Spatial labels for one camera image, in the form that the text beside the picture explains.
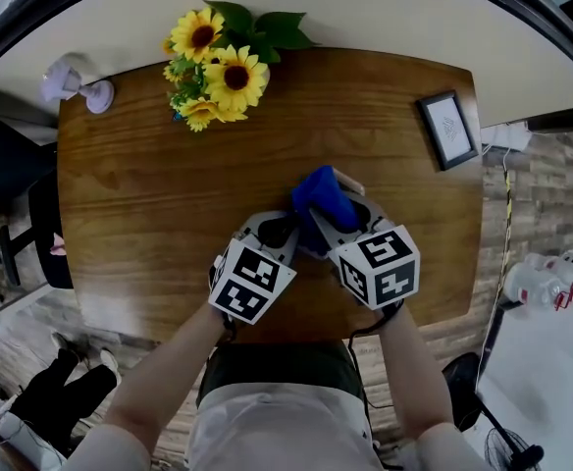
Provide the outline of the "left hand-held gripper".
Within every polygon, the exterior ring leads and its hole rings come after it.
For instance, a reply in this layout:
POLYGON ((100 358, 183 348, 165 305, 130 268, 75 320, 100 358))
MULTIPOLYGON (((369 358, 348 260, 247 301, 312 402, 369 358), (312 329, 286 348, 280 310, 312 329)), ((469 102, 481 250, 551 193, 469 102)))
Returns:
POLYGON ((296 276, 290 264, 298 238, 298 221, 287 211, 249 217, 215 260, 208 302, 232 318, 256 324, 296 276))

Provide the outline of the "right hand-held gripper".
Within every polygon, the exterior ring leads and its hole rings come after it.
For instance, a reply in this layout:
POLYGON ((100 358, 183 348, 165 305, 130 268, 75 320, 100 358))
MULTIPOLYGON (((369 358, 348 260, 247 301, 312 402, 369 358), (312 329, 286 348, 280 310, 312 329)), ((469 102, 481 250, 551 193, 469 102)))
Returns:
POLYGON ((354 212, 309 208, 315 226, 331 250, 341 284, 363 305, 379 310, 419 289, 421 255, 404 226, 395 226, 368 197, 344 190, 354 212))

